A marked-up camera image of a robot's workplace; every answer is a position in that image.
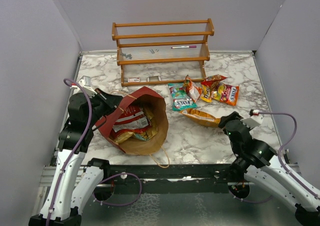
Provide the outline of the orange Fox's candy bag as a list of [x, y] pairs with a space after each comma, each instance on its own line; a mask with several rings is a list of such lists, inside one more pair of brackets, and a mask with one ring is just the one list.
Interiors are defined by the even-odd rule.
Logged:
[[239, 89], [239, 86], [220, 82], [213, 90], [212, 99], [230, 106], [236, 106], [239, 96]]

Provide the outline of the red white chip bag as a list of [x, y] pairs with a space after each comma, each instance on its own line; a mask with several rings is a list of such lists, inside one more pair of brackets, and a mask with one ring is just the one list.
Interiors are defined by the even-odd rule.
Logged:
[[152, 127], [150, 119], [139, 105], [128, 106], [115, 121], [112, 130], [117, 132], [129, 131], [143, 133]]

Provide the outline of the large orange snack bag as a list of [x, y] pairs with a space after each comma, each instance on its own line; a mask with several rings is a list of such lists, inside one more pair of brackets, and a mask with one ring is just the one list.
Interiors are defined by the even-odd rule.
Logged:
[[179, 113], [193, 122], [205, 127], [217, 128], [221, 122], [220, 118], [214, 117], [207, 112], [200, 111], [195, 108], [187, 108], [181, 110]]

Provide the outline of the red brown paper bag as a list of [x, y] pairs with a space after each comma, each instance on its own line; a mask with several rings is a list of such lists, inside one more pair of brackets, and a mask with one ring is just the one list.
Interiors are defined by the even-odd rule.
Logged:
[[165, 99], [146, 86], [113, 95], [121, 101], [115, 112], [95, 123], [100, 134], [125, 154], [149, 156], [159, 167], [168, 168], [170, 158], [163, 146], [169, 129]]

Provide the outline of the red nut snack bag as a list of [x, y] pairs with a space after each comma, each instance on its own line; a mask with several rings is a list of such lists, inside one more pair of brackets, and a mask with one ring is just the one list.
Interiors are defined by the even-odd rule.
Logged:
[[218, 84], [219, 82], [227, 79], [226, 76], [223, 76], [221, 74], [215, 74], [212, 76], [206, 77], [202, 82], [201, 85], [206, 87], [213, 87], [214, 85]]

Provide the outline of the small orange candy packet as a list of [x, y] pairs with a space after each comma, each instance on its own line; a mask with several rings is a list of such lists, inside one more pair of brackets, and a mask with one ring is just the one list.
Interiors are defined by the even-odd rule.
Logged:
[[187, 95], [196, 103], [201, 97], [203, 90], [198, 87], [188, 75], [184, 79], [183, 87]]

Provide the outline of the gold snack bag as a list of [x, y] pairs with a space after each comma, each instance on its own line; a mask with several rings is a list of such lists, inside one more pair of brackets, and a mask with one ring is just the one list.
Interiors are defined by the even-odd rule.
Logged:
[[115, 132], [114, 130], [111, 131], [110, 137], [115, 143], [123, 143], [124, 141], [128, 140], [129, 138], [137, 139], [140, 141], [148, 141], [152, 139], [155, 135], [158, 134], [157, 129], [148, 129], [145, 132], [137, 133], [132, 131], [123, 131], [123, 132]]

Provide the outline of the green Fox's mint bag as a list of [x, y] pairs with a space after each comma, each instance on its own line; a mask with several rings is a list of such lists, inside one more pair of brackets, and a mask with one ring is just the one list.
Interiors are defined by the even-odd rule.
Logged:
[[172, 97], [172, 110], [179, 112], [185, 109], [194, 109], [197, 104], [188, 96], [183, 83], [169, 83], [168, 88]]

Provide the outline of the yellow M&M's candy bag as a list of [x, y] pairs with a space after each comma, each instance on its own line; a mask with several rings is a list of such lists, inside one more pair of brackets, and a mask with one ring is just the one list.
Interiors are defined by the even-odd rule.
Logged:
[[201, 100], [211, 103], [214, 97], [214, 90], [209, 86], [202, 85], [202, 95], [200, 97]]

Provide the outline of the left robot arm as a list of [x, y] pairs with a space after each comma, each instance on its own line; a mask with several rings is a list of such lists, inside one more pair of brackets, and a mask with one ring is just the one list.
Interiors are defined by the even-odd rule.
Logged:
[[88, 166], [86, 176], [76, 182], [89, 144], [93, 126], [111, 115], [122, 96], [100, 89], [84, 89], [69, 98], [68, 119], [60, 132], [56, 169], [47, 198], [39, 214], [29, 220], [30, 226], [79, 226], [83, 209], [98, 183], [106, 183], [111, 172], [106, 160]]

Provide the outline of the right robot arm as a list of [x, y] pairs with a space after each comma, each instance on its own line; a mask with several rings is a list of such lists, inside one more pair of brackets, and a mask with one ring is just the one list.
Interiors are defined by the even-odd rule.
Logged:
[[226, 174], [236, 182], [249, 181], [261, 187], [293, 210], [303, 226], [320, 224], [320, 190], [305, 180], [275, 150], [252, 137], [267, 113], [252, 109], [248, 118], [236, 111], [220, 118], [218, 127], [228, 136], [235, 160]]

